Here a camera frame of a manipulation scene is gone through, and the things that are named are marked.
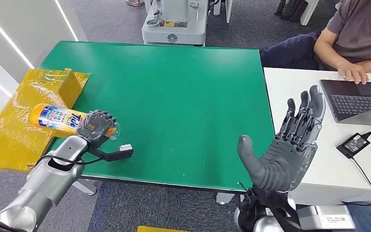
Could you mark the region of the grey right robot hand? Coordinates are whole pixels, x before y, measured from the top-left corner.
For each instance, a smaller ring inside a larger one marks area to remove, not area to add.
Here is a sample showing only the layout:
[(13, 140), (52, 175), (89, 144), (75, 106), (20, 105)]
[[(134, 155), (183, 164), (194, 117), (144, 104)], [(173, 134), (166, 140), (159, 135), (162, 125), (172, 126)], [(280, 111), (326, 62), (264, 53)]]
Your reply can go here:
[(287, 112), (279, 132), (266, 152), (257, 157), (248, 135), (238, 141), (238, 155), (253, 185), (266, 191), (292, 191), (302, 181), (317, 151), (326, 103), (317, 85), (303, 91), (296, 107), (287, 100)]

